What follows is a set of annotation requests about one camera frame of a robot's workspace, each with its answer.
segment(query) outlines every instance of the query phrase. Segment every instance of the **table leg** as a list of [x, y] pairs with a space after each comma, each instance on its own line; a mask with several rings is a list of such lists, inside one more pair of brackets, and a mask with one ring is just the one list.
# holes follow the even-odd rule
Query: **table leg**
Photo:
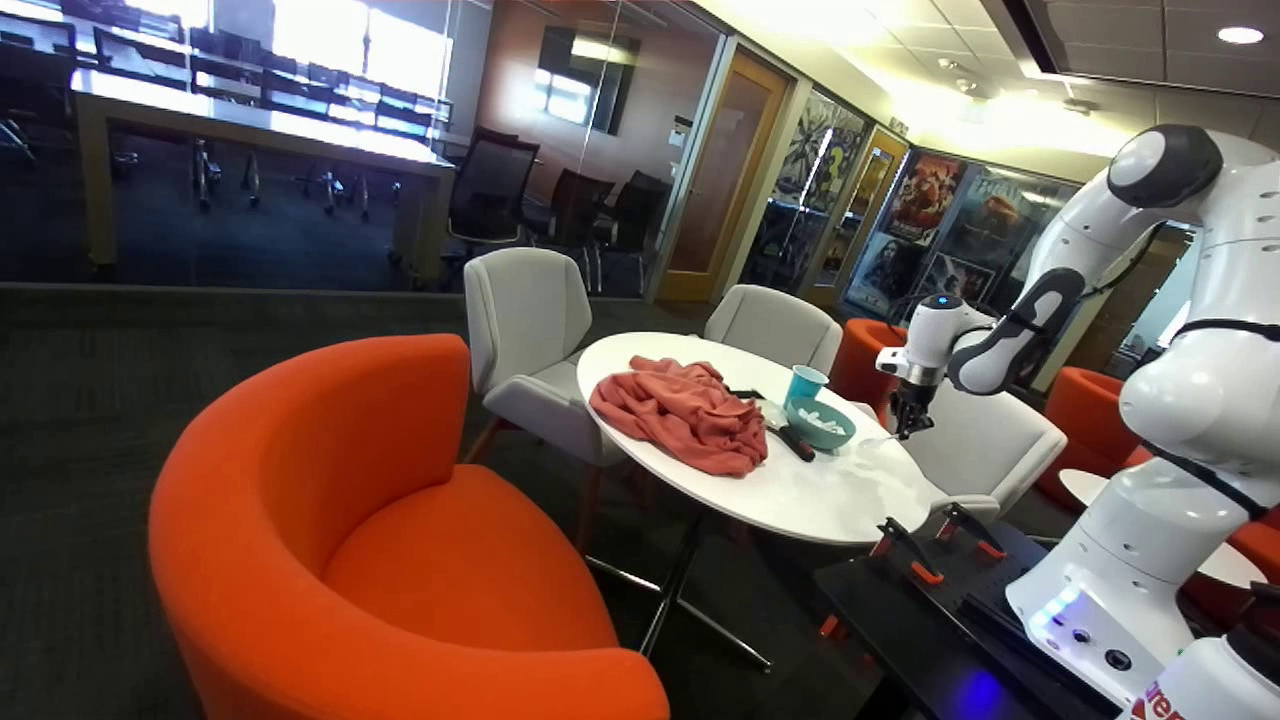
[[709, 615], [706, 607], [698, 607], [693, 602], [686, 602], [686, 579], [690, 579], [690, 570], [693, 570], [693, 556], [698, 556], [698, 545], [706, 535], [706, 513], [698, 513], [682, 535], [682, 553], [677, 553], [677, 565], [669, 571], [669, 586], [656, 586], [647, 576], [635, 576], [629, 570], [615, 570], [615, 565], [605, 565], [596, 556], [590, 556], [593, 570], [615, 576], [615, 579], [629, 579], [644, 592], [656, 592], [659, 604], [644, 628], [644, 640], [639, 640], [639, 652], [652, 657], [674, 607], [690, 613], [693, 620], [701, 620], [706, 628], [713, 628], [720, 640], [727, 640], [732, 648], [739, 648], [749, 659], [758, 659], [763, 671], [772, 668], [772, 659], [763, 652], [758, 652], [749, 640], [739, 640], [732, 628], [723, 628], [715, 615]]
[[97, 100], [75, 96], [82, 181], [84, 181], [84, 239], [97, 277], [116, 268], [116, 189], [113, 189], [113, 138]]

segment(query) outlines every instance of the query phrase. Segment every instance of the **office chair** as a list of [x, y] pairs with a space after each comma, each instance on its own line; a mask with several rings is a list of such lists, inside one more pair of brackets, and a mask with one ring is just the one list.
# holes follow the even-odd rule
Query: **office chair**
[[706, 336], [775, 363], [808, 363], [822, 373], [832, 373], [844, 341], [824, 309], [763, 284], [732, 284], [709, 315]]
[[[373, 92], [373, 129], [376, 134], [391, 134], [391, 138], [409, 138], [419, 143], [435, 143], [435, 111], [419, 92], [396, 88], [396, 85], [376, 85]], [[359, 178], [359, 219], [369, 219], [369, 192], [373, 181], [369, 174]]]
[[458, 466], [465, 415], [462, 336], [373, 336], [180, 432], [149, 562], [207, 720], [674, 717], [554, 518]]
[[[343, 71], [298, 65], [288, 56], [268, 56], [268, 85], [265, 85], [265, 109], [298, 111], [332, 119], [332, 111], [343, 103], [341, 96]], [[305, 195], [312, 195], [316, 174], [299, 178]], [[325, 189], [325, 214], [332, 218], [343, 186], [338, 181], [332, 165], [320, 169]]]
[[37, 169], [23, 123], [69, 119], [69, 79], [75, 71], [75, 27], [6, 18], [19, 32], [0, 36], [0, 138]]
[[605, 214], [614, 186], [564, 169], [554, 189], [547, 208], [523, 208], [523, 230], [547, 247], [567, 251], [582, 274], [590, 292], [605, 292], [605, 255], [596, 246], [596, 219]]
[[[268, 68], [265, 48], [248, 36], [193, 27], [193, 92], [232, 100], [232, 103], [265, 103]], [[222, 178], [216, 150], [195, 140], [195, 202], [211, 208], [211, 186]], [[243, 153], [239, 189], [248, 192], [248, 208], [259, 208], [259, 156]]]
[[450, 195], [450, 284], [458, 288], [462, 266], [520, 246], [523, 186], [537, 165], [537, 143], [503, 134], [476, 134]]
[[432, 143], [435, 111], [419, 92], [380, 85], [376, 88], [376, 119], [373, 129]]
[[601, 223], [593, 230], [593, 239], [605, 247], [605, 292], [622, 288], [629, 297], [644, 297], [647, 288], [647, 251], [656, 239], [656, 230], [665, 219], [674, 186], [632, 174], [632, 181], [615, 192], [615, 202], [601, 214]]
[[607, 467], [624, 456], [601, 438], [582, 390], [578, 352], [593, 327], [593, 301], [571, 255], [499, 247], [465, 266], [474, 390], [487, 413], [470, 460], [486, 460], [503, 430], [540, 438], [590, 466], [578, 545], [590, 545]]

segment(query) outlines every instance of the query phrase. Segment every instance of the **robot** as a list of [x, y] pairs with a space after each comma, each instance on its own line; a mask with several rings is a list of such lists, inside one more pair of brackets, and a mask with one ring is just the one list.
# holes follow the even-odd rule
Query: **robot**
[[1280, 717], [1280, 652], [1197, 640], [1178, 607], [1213, 549], [1280, 506], [1280, 153], [1184, 123], [1142, 134], [1044, 230], [1008, 315], [975, 327], [935, 292], [877, 363], [901, 375], [898, 432], [920, 432], [946, 375], [999, 391], [1165, 219], [1197, 230], [1201, 277], [1169, 352], [1121, 391], [1154, 460], [1113, 476], [1003, 602], [1044, 657], [1134, 717]]

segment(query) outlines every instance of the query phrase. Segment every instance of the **orange armchair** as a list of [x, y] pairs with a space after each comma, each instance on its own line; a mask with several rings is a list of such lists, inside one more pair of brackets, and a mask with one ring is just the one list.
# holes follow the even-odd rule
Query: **orange armchair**
[[211, 720], [665, 720], [564, 534], [458, 466], [470, 348], [380, 336], [203, 410], [152, 496], [152, 576]]

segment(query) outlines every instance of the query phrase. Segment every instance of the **glass wall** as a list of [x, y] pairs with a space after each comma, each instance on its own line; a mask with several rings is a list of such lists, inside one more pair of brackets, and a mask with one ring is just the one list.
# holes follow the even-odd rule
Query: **glass wall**
[[827, 92], [813, 92], [794, 134], [785, 169], [753, 239], [749, 284], [801, 292], [813, 255], [839, 268], [839, 246], [856, 233], [849, 189], [870, 138], [870, 115]]

